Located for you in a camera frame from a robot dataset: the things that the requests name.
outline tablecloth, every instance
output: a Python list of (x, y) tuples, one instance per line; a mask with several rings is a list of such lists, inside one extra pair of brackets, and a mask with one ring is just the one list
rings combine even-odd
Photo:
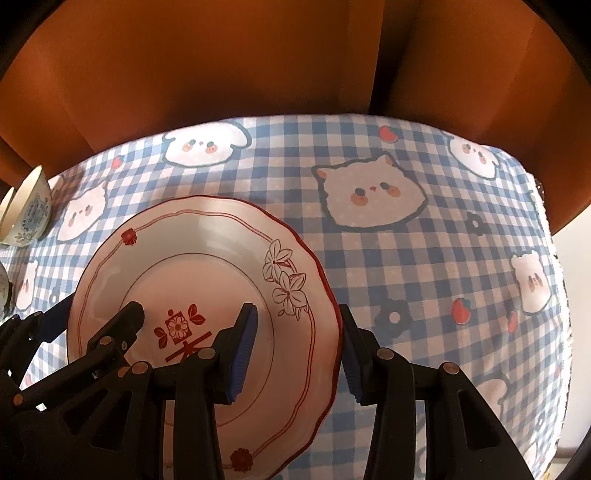
[[(202, 128), (207, 132), (211, 126)], [(442, 166), (453, 163), (449, 139), (445, 132), (421, 124), (359, 115), (273, 116), (222, 122), (211, 136), (220, 131), (230, 140), (196, 144), (177, 131), (131, 141), (54, 179), (47, 232), (30, 247), (0, 251), (15, 284), (15, 312), (24, 316), (45, 311), (74, 292), (101, 243), (150, 206), (193, 194), (245, 199), (302, 236), (323, 264), (337, 301), (350, 305), (359, 325), (372, 329), (382, 345), (393, 346), (423, 365), (456, 362), (481, 392), (502, 382), (505, 392), (493, 409), (539, 478), (556, 451), (566, 410), (568, 314), (564, 301), (557, 298), (541, 314), (512, 317), (517, 315), (512, 295), (490, 293), (517, 288), (517, 282), (505, 275), (503, 262), (509, 259), (502, 246), (487, 244), (479, 235), (492, 226), (493, 233), (503, 233), (496, 240), (505, 247), (513, 238), (514, 246), (549, 257), (544, 263), (548, 279), (561, 287), (547, 225), (540, 226), (527, 201), (532, 178), (519, 162), (491, 148), (503, 167), (498, 167), (492, 189), (487, 190), (469, 169), (454, 177), (445, 175)], [(209, 164), (192, 164), (196, 160), (183, 155), (192, 148), (207, 149)], [(393, 159), (390, 162), (397, 162), (406, 177), (421, 185), (425, 204), (407, 216), (413, 221), (402, 225), (396, 219), (377, 228), (373, 223), (360, 228), (343, 225), (339, 207), (326, 203), (324, 188), (336, 187), (324, 184), (322, 166), (338, 169), (385, 153), (386, 161)], [(458, 194), (459, 189), (468, 194)], [(328, 194), (338, 196), (338, 192)], [(356, 190), (355, 195), (355, 201), (361, 202), (365, 191)], [(511, 202), (488, 201), (495, 196)], [(468, 210), (476, 214), (458, 216)], [(470, 215), (486, 218), (487, 223), (472, 222), (475, 217)], [(476, 243), (466, 243), (462, 237), (465, 247), (452, 247), (462, 235), (458, 225), (472, 228)], [(540, 228), (546, 228), (541, 235)], [(444, 268), (434, 266), (426, 272), (419, 259)], [(27, 293), (19, 294), (24, 288)], [(465, 314), (466, 292), (480, 300), (467, 323), (457, 318)], [(462, 303), (451, 304), (454, 296), (462, 297)], [(398, 316), (394, 321), (392, 313)], [(51, 345), (41, 346), (24, 383), (38, 381), (66, 361), (63, 334)], [(423, 478), (420, 403), (418, 409), (416, 475)], [(373, 407), (355, 404), (341, 372), (334, 406), (314, 442), (278, 478), (362, 478), (374, 412)]]

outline screw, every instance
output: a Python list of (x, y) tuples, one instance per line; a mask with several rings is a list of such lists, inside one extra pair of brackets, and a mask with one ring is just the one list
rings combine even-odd
[(197, 355), (201, 360), (211, 360), (216, 356), (216, 351), (211, 347), (202, 348)]
[(445, 373), (450, 375), (456, 375), (460, 372), (460, 367), (457, 366), (454, 362), (445, 362), (443, 364), (443, 370)]
[(382, 360), (391, 360), (394, 358), (394, 352), (389, 348), (378, 348), (378, 351), (375, 352), (375, 354)]
[(119, 378), (123, 378), (128, 371), (129, 371), (129, 367), (121, 367), (119, 369), (119, 371), (117, 372), (117, 376)]
[(146, 362), (137, 362), (131, 367), (131, 371), (136, 375), (144, 374), (148, 371), (148, 364)]

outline plate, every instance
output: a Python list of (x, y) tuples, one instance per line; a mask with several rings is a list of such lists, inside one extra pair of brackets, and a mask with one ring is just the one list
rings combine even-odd
[[(209, 196), (169, 200), (130, 218), (82, 274), (68, 321), (69, 361), (131, 300), (143, 305), (145, 322), (125, 357), (154, 367), (211, 345), (244, 302), (256, 304), (243, 391), (231, 406), (215, 407), (226, 479), (272, 478), (310, 445), (335, 397), (341, 320), (318, 259), (290, 227), (248, 202)], [(167, 405), (166, 477), (173, 412)]]

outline white flower design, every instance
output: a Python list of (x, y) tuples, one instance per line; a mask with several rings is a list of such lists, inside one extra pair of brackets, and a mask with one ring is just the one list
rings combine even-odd
[(184, 322), (183, 319), (173, 317), (168, 323), (168, 334), (172, 338), (184, 338), (187, 335), (186, 330), (189, 328), (189, 324)]
[(286, 313), (300, 319), (302, 308), (306, 309), (308, 305), (306, 294), (301, 290), (305, 282), (305, 273), (288, 275), (287, 272), (281, 272), (278, 282), (279, 288), (273, 290), (275, 303), (283, 303), (283, 310), (279, 312), (279, 316)]
[(289, 248), (281, 249), (279, 239), (273, 240), (269, 245), (269, 251), (265, 256), (265, 265), (262, 268), (262, 276), (267, 281), (279, 283), (281, 277), (281, 267), (289, 267), (288, 260), (293, 251)]

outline white wall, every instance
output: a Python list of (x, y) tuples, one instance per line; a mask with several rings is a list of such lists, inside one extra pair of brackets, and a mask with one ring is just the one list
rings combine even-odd
[(575, 450), (591, 425), (591, 207), (554, 235), (573, 325), (573, 376), (558, 454)]

